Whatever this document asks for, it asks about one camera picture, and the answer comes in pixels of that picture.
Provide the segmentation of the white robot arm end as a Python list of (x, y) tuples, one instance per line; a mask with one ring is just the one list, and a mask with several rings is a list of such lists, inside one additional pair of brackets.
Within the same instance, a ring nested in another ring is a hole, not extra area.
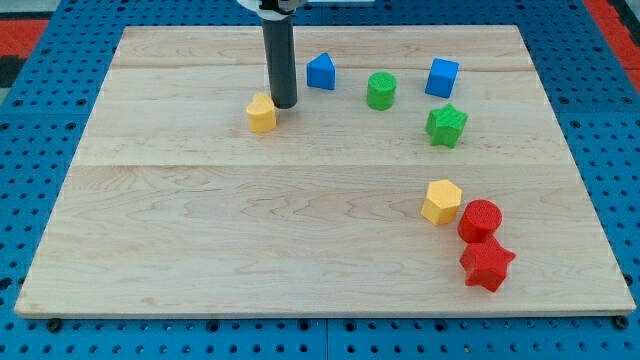
[(237, 3), (263, 20), (280, 21), (304, 6), (307, 0), (237, 0)]

